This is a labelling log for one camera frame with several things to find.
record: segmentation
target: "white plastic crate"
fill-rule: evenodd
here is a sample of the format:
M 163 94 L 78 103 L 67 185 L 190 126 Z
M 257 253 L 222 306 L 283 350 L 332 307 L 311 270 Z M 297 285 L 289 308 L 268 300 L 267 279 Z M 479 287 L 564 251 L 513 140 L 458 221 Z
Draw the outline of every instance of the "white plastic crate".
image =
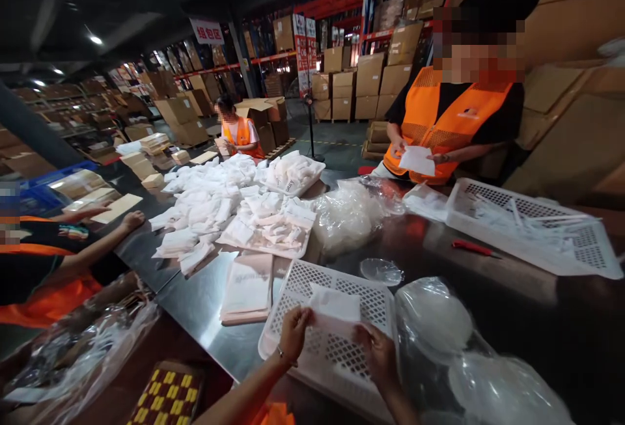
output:
M 275 351 L 280 341 L 285 313 L 297 305 L 308 304 L 313 294 L 311 282 L 359 295 L 362 319 L 396 339 L 393 296 L 383 284 L 293 260 L 258 341 L 258 352 L 263 359 Z M 371 381 L 363 349 L 351 339 L 308 327 L 298 363 L 299 367 L 291 368 L 289 374 L 364 417 L 371 419 L 373 416 L 377 421 L 393 423 Z
M 500 187 L 462 178 L 456 182 L 447 201 L 447 225 L 556 275 L 601 275 L 608 279 L 623 278 L 623 271 L 600 221 L 589 219 L 585 226 L 575 231 L 573 258 L 531 241 L 495 231 L 483 221 L 474 218 L 473 201 L 470 196 L 475 195 L 482 196 L 502 209 L 506 209 L 510 198 L 514 197 L 518 212 L 526 217 L 586 215 Z

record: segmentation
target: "hanging sign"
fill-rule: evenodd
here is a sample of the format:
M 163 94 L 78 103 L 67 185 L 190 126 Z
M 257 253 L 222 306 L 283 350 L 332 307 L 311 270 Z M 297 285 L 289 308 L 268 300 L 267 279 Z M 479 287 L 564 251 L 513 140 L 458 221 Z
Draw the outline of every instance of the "hanging sign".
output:
M 193 18 L 189 21 L 199 44 L 224 44 L 221 27 L 216 21 L 194 20 Z

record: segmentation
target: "orange safety vest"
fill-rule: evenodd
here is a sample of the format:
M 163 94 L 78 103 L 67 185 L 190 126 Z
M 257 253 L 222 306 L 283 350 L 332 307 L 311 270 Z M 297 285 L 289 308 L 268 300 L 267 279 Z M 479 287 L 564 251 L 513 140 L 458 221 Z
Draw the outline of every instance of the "orange safety vest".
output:
M 232 140 L 232 134 L 230 133 L 230 128 L 227 126 L 227 124 L 224 124 L 223 133 L 225 134 L 226 139 L 228 139 L 233 144 L 249 145 L 250 144 L 249 121 L 252 121 L 252 120 L 249 118 L 239 117 L 239 122 L 238 122 L 239 126 L 236 132 L 236 142 Z M 256 148 L 253 148 L 252 150 L 241 150 L 241 153 L 245 155 L 250 155 L 252 158 L 260 158 L 260 159 L 265 158 L 265 154 L 262 152 L 262 148 L 260 147 L 260 142 L 256 145 Z
M 20 221 L 50 221 L 38 217 L 20 217 Z M 5 245 L 0 253 L 41 254 L 44 256 L 72 256 L 71 251 L 39 244 Z M 0 307 L 0 323 L 47 329 L 72 312 L 102 289 L 88 272 L 65 286 L 41 286 L 26 303 Z
M 402 137 L 410 145 L 430 148 L 432 155 L 469 146 L 482 124 L 501 108 L 510 88 L 512 83 L 474 83 L 437 120 L 441 84 L 435 80 L 432 67 L 424 67 L 406 96 Z M 384 155 L 384 166 L 401 176 L 408 170 L 400 168 L 399 162 L 389 147 Z M 454 162 L 437 165 L 435 176 L 410 171 L 410 179 L 415 183 L 427 181 L 429 185 L 443 185 L 457 166 Z

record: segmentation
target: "plastic tray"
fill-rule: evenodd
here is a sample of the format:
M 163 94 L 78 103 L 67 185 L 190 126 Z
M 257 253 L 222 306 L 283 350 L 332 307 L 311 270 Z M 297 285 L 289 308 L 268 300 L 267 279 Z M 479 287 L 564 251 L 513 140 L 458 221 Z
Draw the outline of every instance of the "plastic tray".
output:
M 446 223 L 524 261 L 556 275 L 601 275 L 608 279 L 623 278 L 614 250 L 601 222 L 589 220 L 576 231 L 573 239 L 575 258 L 532 244 L 511 235 L 492 230 L 471 216 L 470 195 L 481 195 L 502 208 L 514 197 L 518 211 L 527 217 L 586 215 L 573 209 L 517 194 L 478 181 L 461 178 L 447 201 Z
M 287 195 L 289 197 L 300 197 L 300 196 L 302 196 L 302 194 L 304 194 L 304 192 L 308 191 L 308 189 L 310 189 L 313 184 L 315 184 L 317 181 L 319 181 L 319 178 L 321 178 L 321 173 L 323 172 L 324 169 L 326 169 L 326 164 L 322 163 L 322 165 L 323 165 L 323 167 L 319 170 L 319 173 L 317 173 L 315 176 L 313 176 L 311 178 L 311 180 L 308 181 L 308 183 L 304 187 L 301 187 L 297 191 L 294 191 L 294 192 L 287 192 L 284 189 L 280 189 L 279 187 L 275 187 L 275 186 L 273 186 L 271 184 L 267 184 L 265 182 L 259 182 L 259 184 L 262 184 L 263 186 L 266 186 L 267 189 L 269 189 L 270 191 L 273 191 L 273 192 L 284 194 L 284 195 Z
M 374 324 L 391 338 L 396 338 L 393 296 L 383 284 L 302 260 L 293 260 L 258 341 L 258 352 L 263 359 L 275 351 L 280 341 L 285 313 L 298 304 L 308 303 L 312 295 L 310 282 L 359 295 L 362 319 Z M 382 397 L 371 381 L 362 347 L 351 339 L 308 327 L 298 363 L 298 368 L 289 370 L 290 375 L 368 420 L 375 417 L 377 421 L 393 423 Z

